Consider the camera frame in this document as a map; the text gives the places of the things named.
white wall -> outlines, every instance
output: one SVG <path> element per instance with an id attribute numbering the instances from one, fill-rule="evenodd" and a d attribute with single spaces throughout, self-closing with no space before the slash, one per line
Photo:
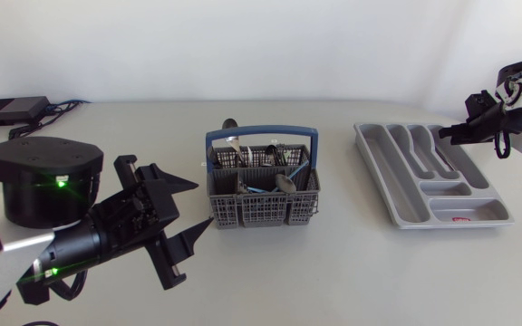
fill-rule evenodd
<path id="1" fill-rule="evenodd" d="M 369 99 L 463 118 L 521 60 L 517 0 L 0 0 L 0 97 Z"/>

basket handle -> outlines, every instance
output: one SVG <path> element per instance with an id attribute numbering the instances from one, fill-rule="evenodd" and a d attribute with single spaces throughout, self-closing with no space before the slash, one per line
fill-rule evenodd
<path id="1" fill-rule="evenodd" d="M 207 132 L 205 138 L 205 150 L 209 153 L 209 149 L 213 147 L 213 140 L 225 139 L 231 136 L 244 136 L 244 135 L 256 135 L 256 134 L 286 134 L 286 135 L 299 135 L 307 136 L 311 138 L 310 158 L 309 163 L 312 169 L 315 168 L 317 162 L 317 129 L 299 126 L 285 126 L 285 125 L 265 125 L 265 126 L 245 126 L 236 127 L 229 129 L 221 129 L 216 131 Z M 207 156 L 207 173 L 212 172 L 213 163 Z"/>

table surface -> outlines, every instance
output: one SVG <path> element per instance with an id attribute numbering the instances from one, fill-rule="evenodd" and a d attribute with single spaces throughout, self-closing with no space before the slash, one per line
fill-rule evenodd
<path id="1" fill-rule="evenodd" d="M 368 101 L 98 103 L 81 106 L 36 135 L 104 151 L 99 200 L 121 190 L 111 165 L 118 155 L 135 154 L 137 166 L 154 162 L 199 183 L 175 195 L 181 216 L 167 227 L 174 235 L 210 215 L 205 133 L 229 117 L 243 126 L 319 130 L 322 190 L 319 213 L 309 225 L 211 225 L 196 254 L 179 265 L 188 279 L 171 290 L 161 289 L 148 254 L 138 250 L 92 268 L 72 302 L 52 294 L 49 302 L 29 306 L 14 289 L 0 325 L 522 325 L 522 155 L 514 151 L 500 160 L 492 144 L 466 147 L 514 225 L 399 230 L 355 145 L 355 122 L 450 119 Z M 0 142 L 8 130 L 0 127 Z M 271 139 L 299 140 L 264 135 L 243 137 L 241 144 Z"/>

black box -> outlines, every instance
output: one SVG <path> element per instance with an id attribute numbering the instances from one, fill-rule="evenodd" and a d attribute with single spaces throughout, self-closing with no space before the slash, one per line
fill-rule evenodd
<path id="1" fill-rule="evenodd" d="M 0 126 L 37 123 L 44 117 L 48 105 L 50 102 L 45 96 L 0 99 Z"/>

cutlery tray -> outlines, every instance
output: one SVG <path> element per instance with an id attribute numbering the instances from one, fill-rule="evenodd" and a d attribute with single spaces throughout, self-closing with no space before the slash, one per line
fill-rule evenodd
<path id="1" fill-rule="evenodd" d="M 512 225 L 500 196 L 439 125 L 354 124 L 356 143 L 399 228 Z"/>

